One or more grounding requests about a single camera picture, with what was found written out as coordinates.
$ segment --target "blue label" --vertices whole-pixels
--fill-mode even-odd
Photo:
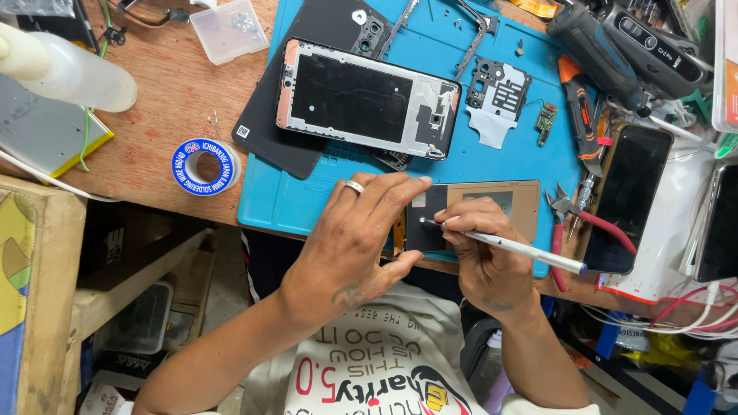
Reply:
[[[221,165],[218,178],[212,182],[201,183],[196,181],[187,174],[187,169],[185,169],[187,159],[200,151],[212,154]],[[233,160],[222,145],[207,138],[196,138],[182,143],[174,151],[172,174],[177,183],[186,191],[198,196],[209,196],[223,191],[233,179]]]

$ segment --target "white t-shirt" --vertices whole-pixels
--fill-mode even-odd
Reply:
[[[458,306],[399,283],[254,368],[241,415],[487,415],[459,369],[462,348]],[[540,408],[511,394],[502,414],[599,409]]]

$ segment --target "finger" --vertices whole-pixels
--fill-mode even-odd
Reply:
[[[443,222],[454,216],[459,216],[466,212],[485,212],[485,213],[502,213],[500,206],[489,196],[480,197],[479,199],[468,200],[465,202],[456,202],[446,209],[436,213],[434,216],[437,222]]]
[[[366,210],[367,214],[371,213],[374,208],[382,200],[382,197],[388,190],[395,186],[401,185],[410,179],[410,175],[401,171],[389,174],[380,174],[369,183],[369,186],[362,192],[359,197],[357,207]]]
[[[512,226],[510,218],[504,213],[462,213],[461,216],[454,216],[446,219],[444,226],[446,229],[454,230],[456,232],[478,230],[480,232],[491,233],[505,239],[529,245],[528,241],[526,241]]]
[[[333,187],[333,191],[331,192],[331,195],[328,197],[328,201],[325,203],[325,207],[323,208],[323,212],[328,212],[333,205],[338,202],[338,196],[341,195],[343,192],[343,188],[346,186],[346,181],[344,179],[339,180],[336,182],[336,185]]]
[[[369,183],[371,183],[372,180],[374,180],[374,177],[376,177],[376,174],[371,173],[364,173],[363,171],[357,171],[354,173],[353,176],[351,176],[351,180],[359,183],[362,187],[366,188],[369,186]],[[339,206],[353,206],[356,200],[359,198],[359,192],[356,190],[344,186],[343,190],[341,191],[341,194],[338,197],[338,203]]]
[[[474,239],[452,230],[444,231],[444,239],[454,246],[459,264],[465,261],[479,261],[479,244]]]
[[[410,177],[400,185],[397,185],[386,192],[381,198],[374,211],[370,214],[371,223],[386,227],[394,223],[397,216],[405,209],[417,195],[425,192],[430,187],[432,180],[428,176]]]
[[[395,261],[385,264],[379,269],[379,277],[389,286],[405,278],[413,266],[423,259],[420,251],[405,251]]]

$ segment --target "solder wire spool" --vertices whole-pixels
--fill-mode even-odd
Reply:
[[[204,153],[212,154],[221,167],[212,182],[203,179],[197,171],[197,159]],[[197,196],[212,196],[235,185],[241,177],[241,159],[229,145],[209,138],[196,138],[182,143],[172,156],[172,174],[186,191]]]

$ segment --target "stylus pen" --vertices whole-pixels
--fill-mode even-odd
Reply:
[[[426,220],[424,216],[421,216],[420,222],[434,224],[441,226],[434,220]],[[459,232],[462,235],[468,236],[471,239],[476,239],[485,244],[490,244],[500,249],[508,250],[510,252],[519,253],[520,255],[527,256],[528,258],[537,259],[538,261],[544,262],[551,265],[552,267],[567,270],[575,274],[582,275],[587,271],[587,265],[584,262],[579,262],[571,258],[565,258],[561,255],[556,255],[538,248],[530,247],[526,244],[511,241],[510,239],[500,238],[497,235],[490,235],[489,233],[479,232],[476,230],[466,230]]]

